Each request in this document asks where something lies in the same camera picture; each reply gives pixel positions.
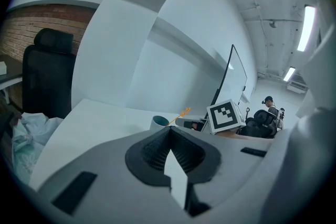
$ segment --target air conditioner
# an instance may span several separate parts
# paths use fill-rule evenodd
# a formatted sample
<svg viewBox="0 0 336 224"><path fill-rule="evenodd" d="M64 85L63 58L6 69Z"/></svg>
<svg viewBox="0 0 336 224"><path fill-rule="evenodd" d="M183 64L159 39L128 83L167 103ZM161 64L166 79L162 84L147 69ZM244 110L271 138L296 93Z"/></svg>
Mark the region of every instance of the air conditioner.
<svg viewBox="0 0 336 224"><path fill-rule="evenodd" d="M287 84L287 90L290 90L296 93L306 93L308 91L308 87L303 83L290 81Z"/></svg>

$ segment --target desk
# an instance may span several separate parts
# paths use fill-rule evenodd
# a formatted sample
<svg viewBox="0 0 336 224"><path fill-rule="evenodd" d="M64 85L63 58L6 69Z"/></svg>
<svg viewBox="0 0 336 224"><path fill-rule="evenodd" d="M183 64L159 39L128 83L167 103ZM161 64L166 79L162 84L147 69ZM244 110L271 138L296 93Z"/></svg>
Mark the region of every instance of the desk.
<svg viewBox="0 0 336 224"><path fill-rule="evenodd" d="M54 172L96 145L149 130L155 115L169 121L178 116L83 99L49 139L30 177L30 187L38 190Z"/></svg>
<svg viewBox="0 0 336 224"><path fill-rule="evenodd" d="M0 76L0 90L4 90L6 103L9 104L7 87L22 81L22 63L9 55L0 55L0 62L5 62L7 74Z"/></svg>

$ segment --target mug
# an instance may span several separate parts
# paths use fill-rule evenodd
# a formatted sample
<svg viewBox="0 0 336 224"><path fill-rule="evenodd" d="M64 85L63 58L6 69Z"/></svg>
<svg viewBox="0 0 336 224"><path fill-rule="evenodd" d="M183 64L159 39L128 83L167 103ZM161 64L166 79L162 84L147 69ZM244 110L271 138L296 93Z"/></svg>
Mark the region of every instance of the mug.
<svg viewBox="0 0 336 224"><path fill-rule="evenodd" d="M161 130L169 124L169 120L162 116L154 116L152 118L150 130Z"/></svg>

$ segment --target ceiling pipe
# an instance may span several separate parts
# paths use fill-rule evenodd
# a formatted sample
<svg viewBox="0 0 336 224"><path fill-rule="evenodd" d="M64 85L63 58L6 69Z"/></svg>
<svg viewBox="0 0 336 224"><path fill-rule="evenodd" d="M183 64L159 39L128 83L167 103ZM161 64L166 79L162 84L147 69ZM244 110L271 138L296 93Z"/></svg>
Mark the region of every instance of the ceiling pipe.
<svg viewBox="0 0 336 224"><path fill-rule="evenodd" d="M255 23L260 22L261 20L245 20L245 23ZM294 23L302 23L301 20L286 20L286 19L265 19L264 22L294 22Z"/></svg>
<svg viewBox="0 0 336 224"><path fill-rule="evenodd" d="M253 7L253 8L243 9L243 10L240 10L239 12L248 12L249 10L254 10L254 9L260 9L260 5L257 5L256 7Z"/></svg>
<svg viewBox="0 0 336 224"><path fill-rule="evenodd" d="M265 72L267 70L268 67L268 49L267 49L267 38L266 38L266 32L265 32L265 28L264 28L264 20L262 19L262 15L261 15L261 11L260 11L260 5L257 4L256 0L253 0L254 2L254 7L251 9L257 9L259 11L259 17L260 17L260 25L262 28L262 32L264 33L264 40L265 40Z"/></svg>
<svg viewBox="0 0 336 224"><path fill-rule="evenodd" d="M263 73L263 72L257 72L257 73L258 73L258 75L260 74L260 75L262 75L265 78L277 79L277 80L279 80L280 82L282 82L284 84L288 83L288 82L285 82L282 77L279 77L279 76L276 76L276 75L271 75L271 74Z"/></svg>

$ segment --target ceiling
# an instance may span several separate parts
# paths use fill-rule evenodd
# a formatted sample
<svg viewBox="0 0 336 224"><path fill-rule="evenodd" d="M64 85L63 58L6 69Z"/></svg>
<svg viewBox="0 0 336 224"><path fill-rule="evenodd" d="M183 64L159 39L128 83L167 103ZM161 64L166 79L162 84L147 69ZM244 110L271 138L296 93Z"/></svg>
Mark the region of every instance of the ceiling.
<svg viewBox="0 0 336 224"><path fill-rule="evenodd" d="M259 77L282 81L289 67L300 70L317 46L319 26L313 31L304 52L297 51L300 41L305 5L316 6L316 0L233 0L245 21L254 48Z"/></svg>

